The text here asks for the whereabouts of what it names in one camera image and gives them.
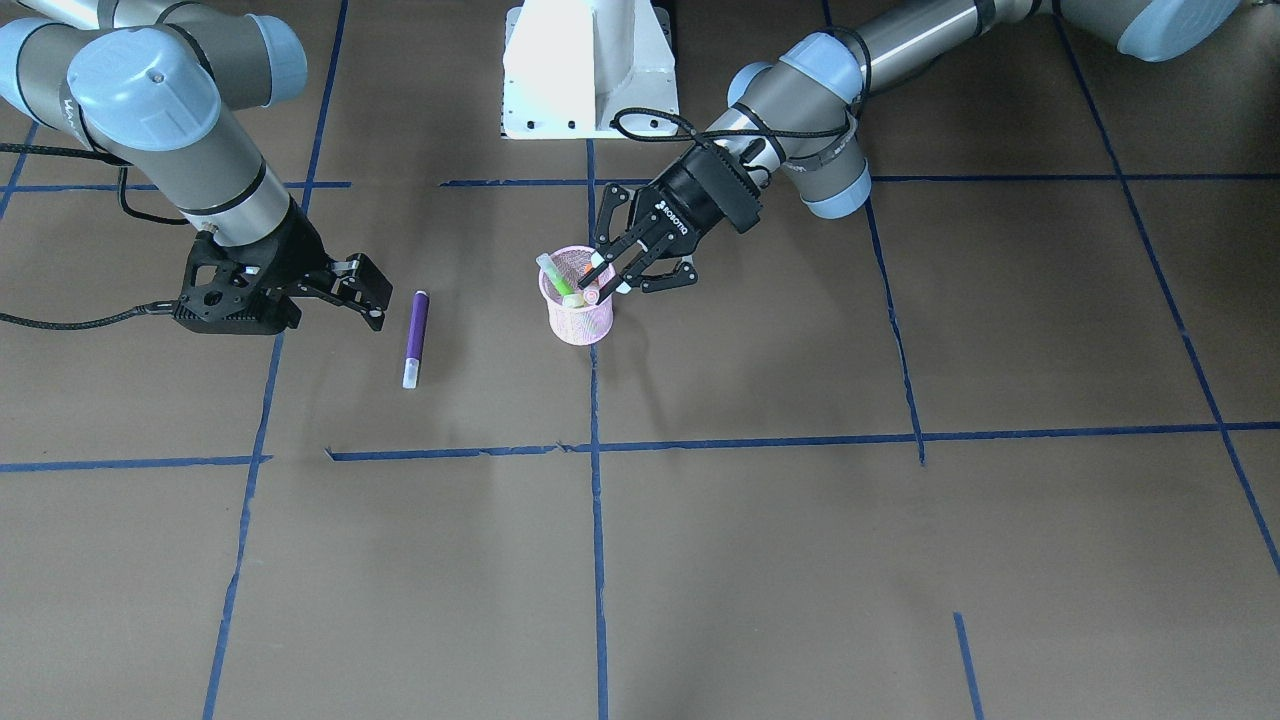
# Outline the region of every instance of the black cable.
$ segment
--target black cable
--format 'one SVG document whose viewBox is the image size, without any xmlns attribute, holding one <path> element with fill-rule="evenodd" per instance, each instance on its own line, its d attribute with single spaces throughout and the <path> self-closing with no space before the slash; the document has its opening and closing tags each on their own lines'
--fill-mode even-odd
<svg viewBox="0 0 1280 720">
<path fill-rule="evenodd" d="M 83 160 L 97 160 L 108 165 L 124 167 L 124 160 L 109 152 L 93 152 L 92 150 L 78 150 L 74 147 L 51 147 L 49 145 L 24 145 L 20 142 L 0 142 L 0 152 L 15 152 L 26 155 L 52 155 L 56 158 L 79 158 Z"/>
<path fill-rule="evenodd" d="M 128 181 L 129 168 L 122 165 L 120 172 L 115 176 L 115 199 L 119 201 L 120 210 L 124 210 L 125 215 L 140 220 L 147 220 L 148 223 L 160 223 L 161 225 L 189 224 L 187 218 L 161 218 L 160 215 L 152 215 L 151 213 L 143 213 L 142 210 L 129 208 L 129 202 L 124 199 L 124 186 Z"/>
<path fill-rule="evenodd" d="M 668 123 L 675 124 L 677 128 L 685 131 L 687 135 L 667 135 L 667 136 L 643 136 L 635 135 L 627 128 L 622 127 L 622 118 L 628 115 L 648 115 L 652 118 L 662 118 Z M 636 142 L 687 142 L 694 141 L 699 145 L 707 145 L 710 140 L 717 140 L 721 137 L 836 137 L 844 135 L 849 131 L 849 123 L 846 122 L 838 128 L 823 129 L 823 131 L 786 131 L 786 129 L 773 129 L 771 127 L 755 128 L 755 129 L 713 129 L 705 132 L 698 132 L 692 123 L 676 115 L 673 113 L 664 113 L 654 108 L 623 108 L 618 110 L 613 119 L 609 120 L 609 127 L 622 133 L 627 140 L 635 140 Z"/>
<path fill-rule="evenodd" d="M 131 307 L 124 313 L 116 313 L 109 318 L 99 318 L 97 320 L 87 320 L 83 323 L 46 323 L 44 320 L 32 320 L 28 318 L 19 318 L 17 315 L 9 315 L 8 313 L 0 313 L 0 322 L 13 323 L 27 328 L 36 328 L 40 331 L 87 331 L 113 325 L 122 320 L 128 320 L 129 318 L 137 318 L 138 315 L 173 315 L 177 307 L 177 301 L 159 300 L 156 302 Z"/>
</svg>

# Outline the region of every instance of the light blue joint cap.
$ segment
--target light blue joint cap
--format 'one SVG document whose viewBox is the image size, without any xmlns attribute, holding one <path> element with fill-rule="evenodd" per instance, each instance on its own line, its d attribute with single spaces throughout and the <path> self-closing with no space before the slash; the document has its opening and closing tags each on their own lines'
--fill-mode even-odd
<svg viewBox="0 0 1280 720">
<path fill-rule="evenodd" d="M 859 208 L 867 204 L 867 199 L 872 196 L 872 167 L 870 164 L 863 165 L 863 174 L 858 176 L 858 179 L 851 182 L 849 187 L 841 190 L 836 195 L 826 200 L 819 200 L 817 202 L 809 202 L 805 200 L 805 205 L 809 206 L 809 211 L 824 220 L 835 220 L 836 218 L 844 218 L 846 215 L 852 215 Z"/>
<path fill-rule="evenodd" d="M 845 105 L 863 90 L 863 69 L 845 44 L 815 32 L 787 50 L 782 61 L 835 92 Z"/>
<path fill-rule="evenodd" d="M 31 37 L 31 33 L 50 24 L 56 23 L 44 18 L 22 18 L 0 27 L 0 95 L 36 122 L 40 120 L 23 101 L 22 91 L 18 90 L 18 54 L 22 53 L 22 46 Z"/>
<path fill-rule="evenodd" d="M 187 147 L 218 123 L 223 99 L 214 78 L 172 35 L 118 29 L 86 45 L 67 83 L 99 132 L 125 147 Z"/>
<path fill-rule="evenodd" d="M 741 70 L 733 76 L 733 79 L 728 83 L 728 105 L 732 108 L 733 102 L 737 102 L 746 95 L 746 88 L 751 86 L 751 81 L 755 76 L 763 73 L 764 70 L 772 68 L 769 63 L 759 61 L 751 63 L 750 65 L 744 65 Z"/>
<path fill-rule="evenodd" d="M 266 42 L 266 59 L 271 64 L 271 97 L 264 108 L 302 95 L 307 86 L 307 54 L 302 41 L 284 20 L 271 15 L 250 15 Z"/>
<path fill-rule="evenodd" d="M 1116 50 L 1148 63 L 1187 53 L 1213 35 L 1239 0 L 1156 0 L 1125 28 Z"/>
</svg>

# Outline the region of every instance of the floor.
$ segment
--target floor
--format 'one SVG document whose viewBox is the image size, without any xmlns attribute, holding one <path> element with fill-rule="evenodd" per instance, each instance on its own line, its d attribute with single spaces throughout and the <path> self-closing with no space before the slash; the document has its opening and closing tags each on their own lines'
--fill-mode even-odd
<svg viewBox="0 0 1280 720">
<path fill-rule="evenodd" d="M 1158 65 L 998 28 L 868 106 L 864 211 L 778 182 L 576 348 L 534 256 L 680 149 L 500 140 L 513 4 L 218 3 L 307 46 L 242 122 L 393 313 L 0 327 L 0 716 L 1280 714 L 1280 8 Z M 682 111 L 891 5 L 678 4 Z M 109 168 L 4 177 L 0 310 L 174 295 Z"/>
</svg>

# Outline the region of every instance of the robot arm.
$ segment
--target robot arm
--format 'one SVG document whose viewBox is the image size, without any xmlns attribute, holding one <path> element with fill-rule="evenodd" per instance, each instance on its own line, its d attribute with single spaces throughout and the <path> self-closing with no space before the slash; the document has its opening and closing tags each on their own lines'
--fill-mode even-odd
<svg viewBox="0 0 1280 720">
<path fill-rule="evenodd" d="M 233 110 L 302 91 L 306 56 L 276 18 L 196 3 L 27 1 L 65 22 L 0 28 L 0 94 L 90 150 L 136 165 L 198 231 L 174 318 L 195 332 L 296 328 L 291 297 L 351 307 L 378 331 L 392 287 L 338 263 Z M 124 29 L 113 29 L 128 26 Z"/>
<path fill-rule="evenodd" d="M 842 218 L 870 196 L 870 169 L 858 145 L 855 109 L 943 53 L 1000 23 L 1056 13 L 1148 61 L 1174 58 L 1208 37 L 1236 0 L 904 0 L 856 28 L 827 28 L 801 40 L 777 64 L 754 63 L 730 85 L 730 109 L 695 145 L 634 193 L 604 188 L 588 287 L 607 265 L 639 251 L 607 283 L 612 292 L 655 292 L 698 281 L 692 252 L 721 219 L 746 232 L 759 219 L 759 196 L 785 172 L 819 218 Z M 620 118 L 614 118 L 621 129 Z M 609 240 L 613 211 L 631 200 L 627 229 Z M 675 259 L 666 274 L 645 274 Z"/>
</svg>

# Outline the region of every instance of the purple marker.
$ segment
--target purple marker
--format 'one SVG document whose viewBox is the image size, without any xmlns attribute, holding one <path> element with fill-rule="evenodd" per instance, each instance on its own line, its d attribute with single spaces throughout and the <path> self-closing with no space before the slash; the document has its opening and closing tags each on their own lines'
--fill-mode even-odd
<svg viewBox="0 0 1280 720">
<path fill-rule="evenodd" d="M 431 304 L 425 290 L 413 293 L 413 310 L 408 316 L 408 342 L 404 343 L 404 389 L 417 387 L 417 366 L 422 363 L 422 340 L 426 337 L 426 307 Z"/>
</svg>

